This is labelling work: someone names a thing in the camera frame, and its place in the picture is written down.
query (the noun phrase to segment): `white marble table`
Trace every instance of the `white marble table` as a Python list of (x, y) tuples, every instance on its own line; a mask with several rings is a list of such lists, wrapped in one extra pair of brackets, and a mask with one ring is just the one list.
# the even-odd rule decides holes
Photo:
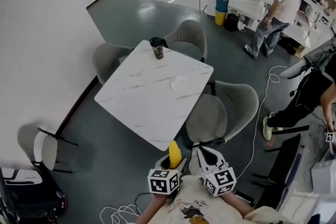
[[(115, 118), (164, 151), (190, 114), (214, 69), (179, 52), (163, 48), (157, 60), (143, 40), (113, 73), (95, 101)], [(174, 78), (187, 78), (189, 92), (175, 93)]]

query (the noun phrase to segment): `gray floor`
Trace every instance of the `gray floor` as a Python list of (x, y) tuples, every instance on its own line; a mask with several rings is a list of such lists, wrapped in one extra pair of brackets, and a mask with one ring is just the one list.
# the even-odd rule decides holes
[[(269, 68), (288, 66), (297, 61), (281, 47), (276, 47), (270, 58), (260, 54), (258, 61), (253, 61), (243, 52), (243, 45), (251, 41), (252, 32), (230, 33), (217, 26), (213, 17), (184, 6), (152, 0), (100, 0), (89, 9), (89, 13), (106, 41), (129, 47), (154, 36), (163, 37), (185, 19), (199, 20), (207, 36), (206, 63), (214, 67), (213, 79), (249, 84), (257, 91), (260, 101), (265, 94)], [(264, 153), (269, 146), (261, 134), (261, 121), (270, 111), (284, 109), (290, 101), (289, 92), (297, 85), (298, 80), (285, 79), (269, 85), (257, 126), (254, 160), (236, 186), (256, 199), (262, 189), (251, 185), (251, 173), (267, 174), (276, 158), (276, 153)], [(139, 193), (148, 190), (146, 177), (149, 169), (165, 154), (95, 103), (93, 97), (99, 89), (100, 85), (97, 85), (91, 91), (64, 131), (64, 136), (78, 142), (79, 147), (72, 150), (60, 145), (59, 155), (71, 161), (75, 172), (53, 172), (68, 197), (68, 211), (59, 220), (62, 224), (100, 223), (99, 213), (103, 207), (134, 203)], [(313, 119), (309, 116), (298, 126)], [(228, 143), (213, 146), (224, 155), (236, 174), (240, 174), (250, 160), (255, 123), (256, 117)], [(191, 151), (185, 147), (185, 137), (185, 128), (182, 128), (177, 142), (183, 154), (189, 156)], [(291, 135), (277, 136), (273, 147), (289, 137)], [(141, 209), (149, 199), (142, 197), (139, 200)], [(103, 214), (105, 223), (111, 223), (109, 216), (112, 212)]]

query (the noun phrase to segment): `gray upholstered chair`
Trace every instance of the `gray upholstered chair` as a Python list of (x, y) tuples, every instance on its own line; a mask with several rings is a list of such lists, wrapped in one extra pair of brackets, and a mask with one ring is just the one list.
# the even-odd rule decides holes
[(100, 45), (92, 55), (93, 67), (99, 82), (104, 85), (123, 60), (132, 52), (131, 48), (111, 43)]
[[(256, 91), (247, 84), (230, 84), (221, 81), (209, 82), (211, 94), (201, 94), (195, 107), (186, 120), (186, 129), (193, 142), (224, 141), (227, 142), (238, 134), (256, 115), (259, 99)], [(227, 113), (221, 99), (216, 96), (226, 94), (233, 103), (235, 122), (226, 133)]]
[[(164, 37), (164, 40), (168, 48), (176, 49), (177, 51), (180, 51), (183, 47), (188, 49), (188, 46), (194, 45), (201, 51), (202, 57), (200, 61), (204, 62), (206, 60), (207, 44), (205, 32), (202, 25), (195, 20), (181, 22), (177, 29)], [(182, 53), (191, 57), (188, 52)]]

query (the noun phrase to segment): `black pants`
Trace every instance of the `black pants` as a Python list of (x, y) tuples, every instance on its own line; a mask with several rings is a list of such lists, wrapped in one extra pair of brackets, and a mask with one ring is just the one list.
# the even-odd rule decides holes
[(306, 75), (286, 109), (269, 118), (267, 125), (269, 127), (293, 127), (299, 120), (314, 111), (320, 104), (321, 95), (331, 84), (332, 82), (319, 71)]

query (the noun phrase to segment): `jeans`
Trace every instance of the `jeans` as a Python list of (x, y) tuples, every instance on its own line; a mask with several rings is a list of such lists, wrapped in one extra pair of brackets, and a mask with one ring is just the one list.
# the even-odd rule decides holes
[(306, 75), (301, 81), (295, 97), (285, 108), (267, 120), (268, 127), (293, 127), (320, 104), (321, 95), (332, 84), (319, 71)]
[(249, 47), (250, 54), (252, 54), (255, 57), (258, 56), (259, 50), (264, 41), (264, 37), (268, 36), (266, 43), (265, 43), (265, 53), (269, 55), (273, 52), (273, 49), (275, 45), (277, 44), (278, 39), (280, 37), (280, 33), (289, 26), (288, 23), (283, 23), (273, 18), (268, 28), (266, 28), (263, 23), (265, 18), (261, 20), (260, 23), (258, 24), (256, 33), (253, 37), (253, 41)]

